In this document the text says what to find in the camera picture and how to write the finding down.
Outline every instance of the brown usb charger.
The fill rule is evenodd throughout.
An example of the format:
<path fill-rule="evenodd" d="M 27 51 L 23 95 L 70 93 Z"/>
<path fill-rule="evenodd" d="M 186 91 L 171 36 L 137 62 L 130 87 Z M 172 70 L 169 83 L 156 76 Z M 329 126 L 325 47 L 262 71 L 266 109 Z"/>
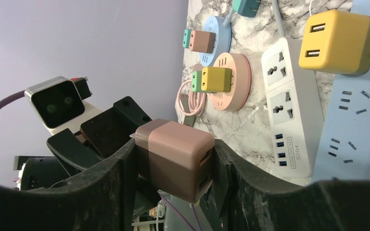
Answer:
<path fill-rule="evenodd" d="M 135 132 L 139 173 L 155 187 L 196 203 L 212 182 L 215 138 L 173 121 L 156 119 Z"/>

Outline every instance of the yellow usb charger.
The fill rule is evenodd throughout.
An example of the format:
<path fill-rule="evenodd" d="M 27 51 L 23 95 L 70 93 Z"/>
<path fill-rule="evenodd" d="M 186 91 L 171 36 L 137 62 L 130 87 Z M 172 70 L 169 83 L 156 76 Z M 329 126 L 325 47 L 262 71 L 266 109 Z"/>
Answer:
<path fill-rule="evenodd" d="M 202 69 L 201 89 L 210 92 L 230 92 L 232 69 L 207 66 Z"/>
<path fill-rule="evenodd" d="M 370 17 L 330 10 L 308 18 L 299 65 L 333 74 L 364 74 L 370 68 Z"/>

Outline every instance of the camera lens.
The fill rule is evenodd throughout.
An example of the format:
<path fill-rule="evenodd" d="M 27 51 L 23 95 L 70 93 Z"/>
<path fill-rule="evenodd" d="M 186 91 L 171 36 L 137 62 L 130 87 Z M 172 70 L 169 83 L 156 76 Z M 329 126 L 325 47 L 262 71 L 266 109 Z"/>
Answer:
<path fill-rule="evenodd" d="M 56 106 L 54 106 L 53 104 L 49 104 L 47 107 L 46 107 L 46 111 L 50 114 L 53 114 L 57 111 L 57 108 Z"/>
<path fill-rule="evenodd" d="M 66 97 L 65 98 L 65 104 L 71 105 L 73 103 L 73 99 L 71 97 Z"/>

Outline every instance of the usb charging port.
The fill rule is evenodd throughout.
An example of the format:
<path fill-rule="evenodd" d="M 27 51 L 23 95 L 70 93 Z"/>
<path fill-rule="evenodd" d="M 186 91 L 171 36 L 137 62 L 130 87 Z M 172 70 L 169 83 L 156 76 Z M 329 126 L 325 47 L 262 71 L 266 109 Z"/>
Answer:
<path fill-rule="evenodd" d="M 310 33 L 323 31 L 325 29 L 325 23 L 311 26 Z"/>
<path fill-rule="evenodd" d="M 306 57 L 319 57 L 320 56 L 320 50 L 306 51 L 305 56 Z"/>

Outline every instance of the power strip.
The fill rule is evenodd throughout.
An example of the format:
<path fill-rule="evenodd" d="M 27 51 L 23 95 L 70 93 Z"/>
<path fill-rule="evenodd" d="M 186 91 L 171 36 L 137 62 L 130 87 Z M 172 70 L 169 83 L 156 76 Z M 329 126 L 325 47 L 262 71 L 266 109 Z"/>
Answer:
<path fill-rule="evenodd" d="M 298 66 L 302 41 L 281 38 L 262 55 L 276 172 L 312 174 L 324 117 L 314 71 Z"/>
<path fill-rule="evenodd" d="M 370 16 L 370 0 L 354 0 L 351 12 Z M 370 69 L 336 75 L 312 182 L 370 180 Z"/>
<path fill-rule="evenodd" d="M 204 31 L 216 34 L 212 53 L 199 53 L 200 63 L 203 66 L 212 66 L 220 54 L 223 52 L 229 52 L 230 50 L 232 29 L 230 24 L 228 26 L 224 26 L 224 21 L 224 17 L 211 15 L 203 26 Z"/>

